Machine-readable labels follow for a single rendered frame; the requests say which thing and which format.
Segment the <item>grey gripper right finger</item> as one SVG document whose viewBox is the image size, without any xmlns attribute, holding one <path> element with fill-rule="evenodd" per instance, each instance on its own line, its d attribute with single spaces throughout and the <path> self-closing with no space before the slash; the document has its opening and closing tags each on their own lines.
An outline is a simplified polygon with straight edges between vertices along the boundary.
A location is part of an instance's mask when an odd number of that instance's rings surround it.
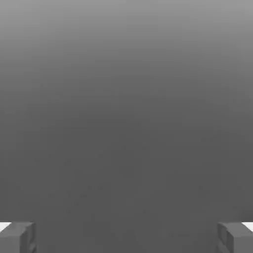
<svg viewBox="0 0 253 253">
<path fill-rule="evenodd" d="M 253 253 L 253 222 L 219 222 L 216 253 Z"/>
</svg>

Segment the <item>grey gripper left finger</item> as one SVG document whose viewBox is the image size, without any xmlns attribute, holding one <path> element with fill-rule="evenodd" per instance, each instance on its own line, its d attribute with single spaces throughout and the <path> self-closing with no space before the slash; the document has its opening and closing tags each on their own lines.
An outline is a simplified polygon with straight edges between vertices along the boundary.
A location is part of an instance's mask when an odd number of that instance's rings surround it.
<svg viewBox="0 0 253 253">
<path fill-rule="evenodd" d="M 37 253 L 36 223 L 0 221 L 0 253 Z"/>
</svg>

